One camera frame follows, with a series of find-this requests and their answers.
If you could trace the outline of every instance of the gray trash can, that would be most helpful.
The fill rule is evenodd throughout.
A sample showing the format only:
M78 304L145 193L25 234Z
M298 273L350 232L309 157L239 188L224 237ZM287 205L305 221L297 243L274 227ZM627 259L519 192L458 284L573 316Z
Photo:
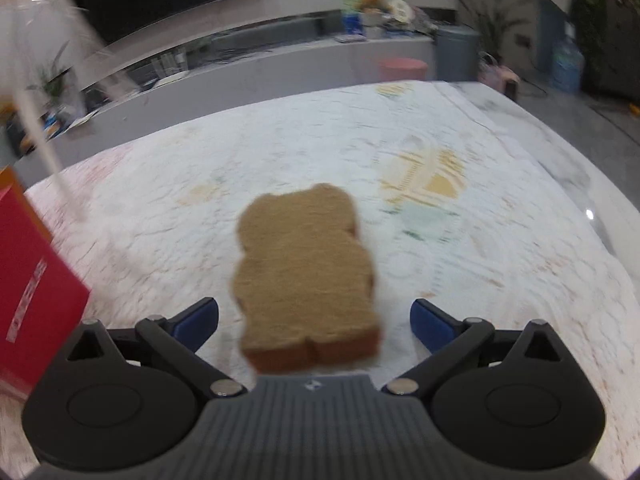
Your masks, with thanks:
M441 81L478 79L480 34L466 25L443 25L436 32L436 65Z

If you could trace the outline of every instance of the water bottle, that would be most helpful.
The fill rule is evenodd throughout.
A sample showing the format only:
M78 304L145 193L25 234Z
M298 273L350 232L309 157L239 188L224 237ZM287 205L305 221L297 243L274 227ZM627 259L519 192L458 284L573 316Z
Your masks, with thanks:
M575 44L575 28L564 24L564 39L554 47L551 67L551 85L554 88L575 94L580 89L584 56Z

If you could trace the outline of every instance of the red bag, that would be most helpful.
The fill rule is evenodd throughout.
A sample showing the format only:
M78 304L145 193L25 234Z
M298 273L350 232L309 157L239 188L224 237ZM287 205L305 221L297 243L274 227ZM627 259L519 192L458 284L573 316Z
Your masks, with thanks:
M0 190L0 386L28 395L88 297L11 188Z

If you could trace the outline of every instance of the diamond-shaped logo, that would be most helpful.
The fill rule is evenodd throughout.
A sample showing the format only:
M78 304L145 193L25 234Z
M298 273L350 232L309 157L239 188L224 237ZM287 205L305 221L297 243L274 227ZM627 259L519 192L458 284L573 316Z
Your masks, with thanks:
M310 392L314 392L316 390L319 390L323 386L324 386L324 384L322 384L320 381L316 381L315 379L310 379L304 384L304 387L307 390L309 390Z

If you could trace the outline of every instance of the pink bin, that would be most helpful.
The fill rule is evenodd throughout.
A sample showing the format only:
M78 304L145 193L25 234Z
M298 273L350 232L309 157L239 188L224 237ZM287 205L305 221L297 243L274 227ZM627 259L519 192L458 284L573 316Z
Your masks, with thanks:
M410 57L390 57L380 61L380 79L382 81L402 81L403 79L427 79L429 65Z

